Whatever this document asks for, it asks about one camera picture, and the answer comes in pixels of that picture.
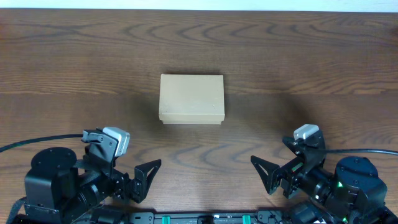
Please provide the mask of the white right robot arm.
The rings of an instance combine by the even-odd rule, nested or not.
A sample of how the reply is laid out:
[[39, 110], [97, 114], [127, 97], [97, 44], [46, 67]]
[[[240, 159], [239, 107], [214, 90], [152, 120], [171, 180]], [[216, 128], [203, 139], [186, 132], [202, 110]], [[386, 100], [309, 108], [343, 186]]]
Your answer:
[[286, 198], [302, 191], [309, 201], [285, 215], [288, 223], [310, 223], [318, 218], [327, 223], [397, 223], [397, 216], [385, 204], [387, 185], [376, 167], [365, 157], [341, 159], [334, 173], [322, 164], [306, 170], [297, 157], [284, 166], [251, 156], [251, 162], [268, 194], [278, 187]]

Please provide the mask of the brown cardboard box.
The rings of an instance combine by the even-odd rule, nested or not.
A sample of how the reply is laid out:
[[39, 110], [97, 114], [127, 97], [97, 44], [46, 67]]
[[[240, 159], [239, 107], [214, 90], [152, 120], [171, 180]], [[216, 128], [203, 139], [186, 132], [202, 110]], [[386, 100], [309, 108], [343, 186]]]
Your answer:
[[164, 124], [221, 124], [224, 76], [162, 74], [159, 119]]

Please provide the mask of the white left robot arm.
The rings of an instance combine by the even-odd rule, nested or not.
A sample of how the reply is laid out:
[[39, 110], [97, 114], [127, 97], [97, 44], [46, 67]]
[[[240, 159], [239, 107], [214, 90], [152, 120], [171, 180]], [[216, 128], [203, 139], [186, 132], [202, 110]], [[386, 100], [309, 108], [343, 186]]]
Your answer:
[[113, 197], [141, 203], [161, 166], [159, 159], [136, 166], [134, 178], [85, 154], [77, 159], [69, 148], [52, 147], [37, 153], [24, 179], [26, 196], [14, 203], [8, 223], [76, 223]]

